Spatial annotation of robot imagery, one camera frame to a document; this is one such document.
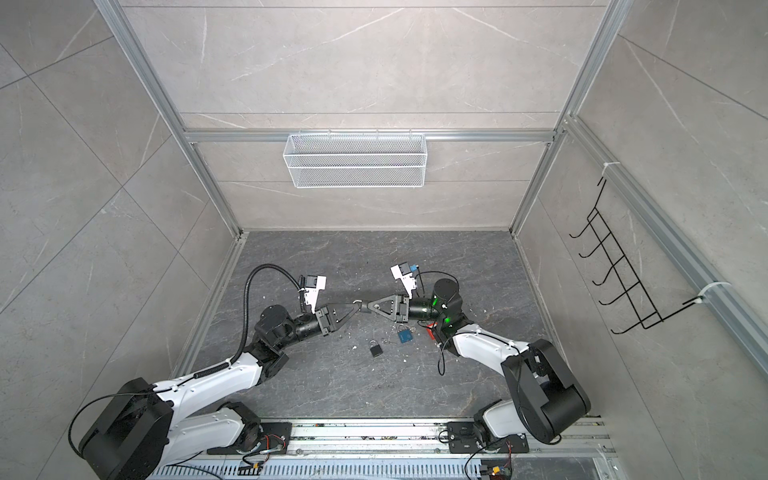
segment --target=white zip tie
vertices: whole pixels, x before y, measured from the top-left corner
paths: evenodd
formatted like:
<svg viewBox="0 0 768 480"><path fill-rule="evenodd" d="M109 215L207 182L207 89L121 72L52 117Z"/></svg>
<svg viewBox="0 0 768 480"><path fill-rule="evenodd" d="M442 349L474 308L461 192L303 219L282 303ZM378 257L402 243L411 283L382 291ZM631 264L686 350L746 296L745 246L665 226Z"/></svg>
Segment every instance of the white zip tie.
<svg viewBox="0 0 768 480"><path fill-rule="evenodd" d="M712 283L710 283L709 285L707 285L703 289L701 289L701 291L697 295L697 298L694 299L694 303L702 303L705 292L707 290L709 290L710 288L712 288L713 286L716 286L716 285L730 285L730 282L712 282Z"/></svg>
<svg viewBox="0 0 768 480"><path fill-rule="evenodd" d="M605 177L605 169L606 169L606 168L608 168L608 165L618 165L618 164L620 164L620 163L621 163L621 162L605 162L605 163L603 164L603 171L602 171L602 173L600 173L600 176L601 176L601 177Z"/></svg>

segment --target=dark gray marble floor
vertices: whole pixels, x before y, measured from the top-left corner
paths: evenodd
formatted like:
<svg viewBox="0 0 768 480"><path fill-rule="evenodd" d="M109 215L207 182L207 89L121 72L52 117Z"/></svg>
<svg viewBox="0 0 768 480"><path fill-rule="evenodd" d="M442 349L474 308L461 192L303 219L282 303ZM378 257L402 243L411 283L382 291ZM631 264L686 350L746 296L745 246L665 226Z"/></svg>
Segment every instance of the dark gray marble floor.
<svg viewBox="0 0 768 480"><path fill-rule="evenodd" d="M296 278L327 276L318 299L323 304L404 291L389 271L402 262L458 277L465 313L484 328L525 341L548 337L509 233L256 232L243 248L195 367L220 362L237 348L243 283L254 266L276 263ZM439 278L425 275L428 293ZM296 291L278 272L259 272L250 295L252 322L276 303L298 313ZM438 375L439 349L423 328L413 326L413 340L401 344L396 325L358 314L339 332L289 347L290 360L276 377L230 399L267 418L327 418L472 415L509 398L504 378L470 359L446 354L446 374ZM371 356L372 339L383 355Z"/></svg>

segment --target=mesh basket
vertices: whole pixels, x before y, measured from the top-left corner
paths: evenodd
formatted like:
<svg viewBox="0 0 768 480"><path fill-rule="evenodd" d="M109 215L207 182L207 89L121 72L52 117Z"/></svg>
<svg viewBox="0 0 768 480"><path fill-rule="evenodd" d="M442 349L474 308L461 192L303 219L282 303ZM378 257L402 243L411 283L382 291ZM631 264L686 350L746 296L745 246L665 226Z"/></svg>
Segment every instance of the mesh basket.
<svg viewBox="0 0 768 480"><path fill-rule="evenodd" d="M421 187L421 134L293 134L283 158L297 188Z"/></svg>

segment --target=corrugated black cable conduit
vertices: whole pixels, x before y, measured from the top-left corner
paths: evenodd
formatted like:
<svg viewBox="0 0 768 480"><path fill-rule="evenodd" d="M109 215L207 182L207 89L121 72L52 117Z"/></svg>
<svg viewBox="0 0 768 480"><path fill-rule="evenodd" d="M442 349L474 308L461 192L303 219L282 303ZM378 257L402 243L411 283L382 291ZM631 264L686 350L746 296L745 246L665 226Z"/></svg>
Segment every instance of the corrugated black cable conduit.
<svg viewBox="0 0 768 480"><path fill-rule="evenodd" d="M195 372L192 378L200 379L200 378L203 378L204 376L212 375L216 372L220 372L221 370L227 369L229 368L230 365L235 363L237 359L240 358L240 355L243 354L243 350L245 349L245 344L248 341L248 293L250 292L250 283L253 281L253 278L256 276L256 274L264 269L277 270L278 272L282 273L285 277L287 277L288 280L290 280L293 286L296 287L296 290L299 290L299 291L301 290L301 286L299 285L299 282L297 282L296 279L293 278L293 276L290 273L288 273L287 270L282 268L280 265L275 265L274 263L262 263L261 265L251 270L250 274L248 275L248 279L245 281L245 287L243 288L243 334L240 337L240 345L237 347L237 352L235 352L235 354L232 356L229 362L220 363L219 365L212 366L209 369Z"/></svg>

